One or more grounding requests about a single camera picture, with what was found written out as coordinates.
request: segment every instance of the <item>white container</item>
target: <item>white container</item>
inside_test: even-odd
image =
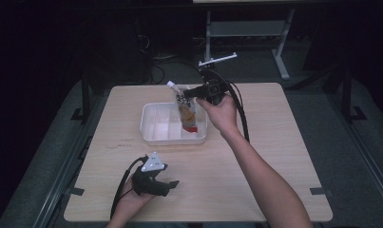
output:
[[[207,113],[195,104],[198,132],[182,129],[179,110],[174,103],[151,103],[144,106],[141,132],[150,145],[202,144],[208,126]]]

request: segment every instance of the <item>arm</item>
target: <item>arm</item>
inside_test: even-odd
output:
[[[123,192],[121,193],[122,198],[117,204],[111,221],[107,225],[108,228],[123,228],[129,219],[137,215],[138,212],[155,197],[149,194],[138,196],[138,194],[132,190],[131,178],[132,176],[124,184]]]
[[[293,188],[239,132],[233,99],[225,95],[217,106],[201,99],[197,99],[197,103],[206,109],[212,124],[232,148],[256,202],[271,227],[313,227]]]

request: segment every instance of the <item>wooden table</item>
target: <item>wooden table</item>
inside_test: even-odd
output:
[[[333,213],[325,195],[311,194],[310,189],[321,184],[281,86],[239,84],[238,88],[251,144],[297,191],[312,221],[330,220]],[[150,146],[144,141],[140,132],[144,105],[166,102],[172,97],[165,85],[111,90],[75,184],[85,191],[82,196],[71,195],[65,219],[109,220],[124,171],[139,157],[157,151],[168,164],[157,181],[180,183],[167,197],[153,199],[134,221],[265,221],[233,152],[210,122],[204,144]]]

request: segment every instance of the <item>hand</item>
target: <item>hand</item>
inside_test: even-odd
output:
[[[208,103],[203,99],[196,99],[209,115],[212,124],[224,134],[228,131],[239,131],[237,126],[236,104],[230,95],[225,94],[218,105]]]
[[[124,184],[121,196],[123,194],[125,194],[125,196],[123,196],[117,203],[114,215],[107,225],[109,228],[124,227],[127,221],[137,215],[145,205],[155,198],[154,195],[149,194],[141,194],[139,196],[134,190],[132,190],[132,175]]]

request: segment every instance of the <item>person's left hand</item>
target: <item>person's left hand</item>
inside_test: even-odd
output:
[[[145,205],[155,198],[154,195],[149,194],[141,194],[139,196],[132,190],[132,175],[124,184],[121,196],[123,194],[125,194],[125,196],[117,203],[114,215],[107,227],[124,227],[129,219],[137,215]]]

